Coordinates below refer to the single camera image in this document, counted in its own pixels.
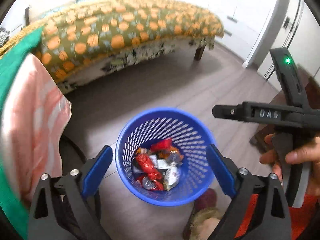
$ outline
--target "orange floral pattern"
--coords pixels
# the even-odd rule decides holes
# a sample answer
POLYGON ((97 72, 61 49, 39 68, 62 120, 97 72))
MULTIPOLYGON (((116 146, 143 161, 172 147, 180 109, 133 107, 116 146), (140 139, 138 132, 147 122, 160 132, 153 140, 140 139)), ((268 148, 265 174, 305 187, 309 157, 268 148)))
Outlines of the orange floral pattern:
POLYGON ((210 11, 175 0, 97 0, 49 17, 35 53, 61 82, 95 59, 123 48, 176 36, 223 37, 221 21, 210 11))

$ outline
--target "bed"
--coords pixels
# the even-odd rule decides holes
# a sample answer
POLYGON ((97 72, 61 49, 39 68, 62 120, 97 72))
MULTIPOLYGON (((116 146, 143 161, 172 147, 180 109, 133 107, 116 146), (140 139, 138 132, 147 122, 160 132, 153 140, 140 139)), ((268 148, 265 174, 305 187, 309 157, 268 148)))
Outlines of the bed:
POLYGON ((195 46, 199 60, 204 47, 213 49, 215 36, 224 34, 209 10, 176 0, 77 2, 27 28, 40 26, 41 41, 33 53, 64 94, 183 46, 195 46))

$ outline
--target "basket rim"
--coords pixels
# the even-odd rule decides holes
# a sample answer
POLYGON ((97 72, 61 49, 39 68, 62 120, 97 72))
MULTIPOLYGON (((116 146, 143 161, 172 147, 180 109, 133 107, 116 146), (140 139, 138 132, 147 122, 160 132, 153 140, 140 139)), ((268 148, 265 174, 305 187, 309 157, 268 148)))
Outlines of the basket rim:
POLYGON ((153 204, 153 205, 157 205, 157 206, 166 206, 166 207, 172 207, 172 206, 180 206, 180 205, 184 205, 187 203, 190 203, 194 200, 196 200, 198 197, 200 197, 210 186, 210 184, 213 182, 215 176, 213 171, 211 170, 211 168, 209 169, 209 179, 207 180, 207 182, 204 184, 204 186, 201 188, 201 190, 199 190, 196 194, 194 194, 192 197, 188 197, 186 199, 183 200, 177 200, 177 201, 170 201, 170 202, 163 202, 163 201, 159 201, 159 200, 154 200, 152 198, 146 197, 145 195, 143 195, 142 193, 140 193, 138 190, 136 190, 130 181, 127 180, 124 171, 121 169, 121 165, 120 165, 120 161, 119 161, 119 145, 120 145, 120 141, 122 140, 124 133, 126 132, 126 130, 128 129, 128 127, 130 127, 132 125, 133 122, 135 122, 136 120, 140 119, 141 117, 143 117, 146 114, 151 114, 151 113, 156 113, 156 112, 160 112, 160 111, 168 111, 168 112, 175 112, 175 113, 179 113, 179 114, 183 114, 186 115, 187 117, 189 117, 190 119, 192 119, 194 122, 198 123, 199 126, 205 131, 205 133, 207 134, 207 136, 209 137, 209 141, 210 144, 214 144, 216 145, 216 141, 214 136, 212 135, 211 131, 194 115, 177 109, 177 108, 172 108, 172 107, 156 107, 156 108, 152 108, 152 109, 148 109, 145 110, 139 114, 137 114, 136 116, 134 116, 132 119, 130 119, 127 124, 125 125, 125 127, 121 130, 120 135, 118 137, 117 143, 116 143, 116 152, 115 152, 115 161, 116 161, 116 168, 118 171, 118 175, 120 176, 122 182, 124 183, 124 185, 126 186, 126 188, 128 190, 130 190, 130 192, 132 194, 134 194, 136 197, 138 197, 139 199, 153 204))

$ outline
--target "hand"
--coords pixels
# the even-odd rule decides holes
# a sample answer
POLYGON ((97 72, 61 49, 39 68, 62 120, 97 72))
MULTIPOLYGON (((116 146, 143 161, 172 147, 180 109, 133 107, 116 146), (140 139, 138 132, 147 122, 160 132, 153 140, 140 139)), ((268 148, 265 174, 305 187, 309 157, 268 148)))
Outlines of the hand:
MULTIPOLYGON (((273 136, 274 134, 267 135, 264 138, 265 142, 271 145, 271 139, 273 136)), ((316 136, 311 142, 288 153, 285 157, 285 161, 289 164, 312 162, 312 169, 306 194, 320 197, 320 137, 316 136)), ((274 149, 264 153, 260 157, 260 163, 274 163, 272 172, 277 174, 279 180, 282 181, 281 165, 274 149)))

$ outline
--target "cabinet handle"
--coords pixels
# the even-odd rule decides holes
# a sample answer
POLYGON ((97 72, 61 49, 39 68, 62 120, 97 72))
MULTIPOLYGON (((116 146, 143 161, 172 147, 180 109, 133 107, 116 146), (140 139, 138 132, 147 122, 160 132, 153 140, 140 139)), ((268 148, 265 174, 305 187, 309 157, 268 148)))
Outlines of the cabinet handle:
POLYGON ((227 16, 227 18, 228 18, 228 20, 233 21, 233 22, 235 22, 235 23, 238 22, 237 19, 234 19, 233 17, 231 17, 231 16, 229 16, 229 15, 227 16))
POLYGON ((224 33, 225 33, 226 35, 232 36, 232 33, 229 32, 229 31, 227 31, 227 30, 224 30, 224 33))

